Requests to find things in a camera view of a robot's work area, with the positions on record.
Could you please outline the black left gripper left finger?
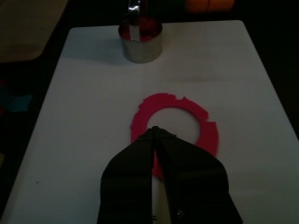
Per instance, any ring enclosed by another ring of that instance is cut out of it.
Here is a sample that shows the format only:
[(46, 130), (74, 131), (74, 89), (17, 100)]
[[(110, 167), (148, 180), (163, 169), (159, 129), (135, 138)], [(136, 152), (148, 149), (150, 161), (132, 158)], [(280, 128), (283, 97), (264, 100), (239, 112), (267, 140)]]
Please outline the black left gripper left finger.
[(98, 224), (152, 224), (154, 130), (114, 156), (100, 179)]

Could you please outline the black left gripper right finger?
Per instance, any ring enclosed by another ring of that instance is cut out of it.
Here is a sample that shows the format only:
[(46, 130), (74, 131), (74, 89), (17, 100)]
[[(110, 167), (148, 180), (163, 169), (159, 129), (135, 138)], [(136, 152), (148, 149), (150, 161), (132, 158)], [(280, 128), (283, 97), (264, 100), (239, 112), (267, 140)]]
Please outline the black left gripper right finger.
[(154, 128), (172, 224), (243, 224), (222, 162), (176, 135)]

